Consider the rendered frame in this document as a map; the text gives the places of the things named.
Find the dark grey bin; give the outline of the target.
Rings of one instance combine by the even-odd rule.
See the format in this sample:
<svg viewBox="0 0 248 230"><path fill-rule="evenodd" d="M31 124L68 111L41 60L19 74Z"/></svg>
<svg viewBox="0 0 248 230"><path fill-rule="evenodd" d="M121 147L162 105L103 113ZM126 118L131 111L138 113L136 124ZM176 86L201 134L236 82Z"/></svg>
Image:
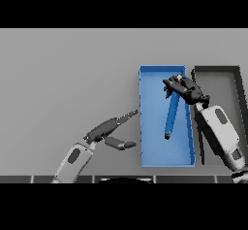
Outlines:
<svg viewBox="0 0 248 230"><path fill-rule="evenodd" d="M221 106L239 136L239 146L248 163L248 108L240 67L195 66L192 79L210 96L209 106Z"/></svg>

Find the blue pipe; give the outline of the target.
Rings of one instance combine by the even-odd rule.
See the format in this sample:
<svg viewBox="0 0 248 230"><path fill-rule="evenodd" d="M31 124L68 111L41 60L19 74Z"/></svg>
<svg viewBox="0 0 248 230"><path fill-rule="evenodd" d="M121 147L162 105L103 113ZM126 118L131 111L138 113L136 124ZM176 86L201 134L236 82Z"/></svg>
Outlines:
<svg viewBox="0 0 248 230"><path fill-rule="evenodd" d="M165 125L165 139L168 140L171 137L171 133L173 130L173 126L175 123L175 117L177 113L178 103L179 103L180 95L174 92L171 95L170 106L168 111L168 116Z"/></svg>

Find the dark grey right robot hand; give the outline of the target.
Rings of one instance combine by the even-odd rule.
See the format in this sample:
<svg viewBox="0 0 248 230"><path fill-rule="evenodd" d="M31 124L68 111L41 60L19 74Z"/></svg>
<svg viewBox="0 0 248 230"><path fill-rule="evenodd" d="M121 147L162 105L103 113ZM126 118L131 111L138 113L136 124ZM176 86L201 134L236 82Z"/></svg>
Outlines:
<svg viewBox="0 0 248 230"><path fill-rule="evenodd" d="M201 103L204 109L209 106L210 96L202 92L200 86L181 74L172 75L163 80L164 90L167 92L166 98L170 98L174 92L179 94L188 105Z"/></svg>

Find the blue bin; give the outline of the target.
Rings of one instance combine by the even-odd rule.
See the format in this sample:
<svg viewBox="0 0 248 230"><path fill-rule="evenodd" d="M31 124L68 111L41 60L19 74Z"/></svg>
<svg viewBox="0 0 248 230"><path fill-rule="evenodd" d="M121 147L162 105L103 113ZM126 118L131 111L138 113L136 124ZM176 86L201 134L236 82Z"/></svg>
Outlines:
<svg viewBox="0 0 248 230"><path fill-rule="evenodd" d="M142 167L194 167L196 163L190 106L180 98L171 136L165 126L171 99L163 80L186 75L185 65L139 66L139 131Z"/></svg>

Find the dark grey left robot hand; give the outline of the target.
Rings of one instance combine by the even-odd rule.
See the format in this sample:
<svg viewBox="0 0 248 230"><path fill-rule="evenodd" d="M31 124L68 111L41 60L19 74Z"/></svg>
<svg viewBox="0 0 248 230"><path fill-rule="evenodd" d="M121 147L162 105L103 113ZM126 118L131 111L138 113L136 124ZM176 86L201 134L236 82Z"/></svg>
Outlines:
<svg viewBox="0 0 248 230"><path fill-rule="evenodd" d="M92 143L99 143L104 141L105 144L109 147L118 149L118 150L125 150L127 148L133 148L137 144L135 142L124 142L113 138L110 134L121 124L129 120L132 116L136 115L139 111L134 110L121 117L113 117L110 118L92 130L90 130L84 137L83 140L88 144L91 145Z"/></svg>

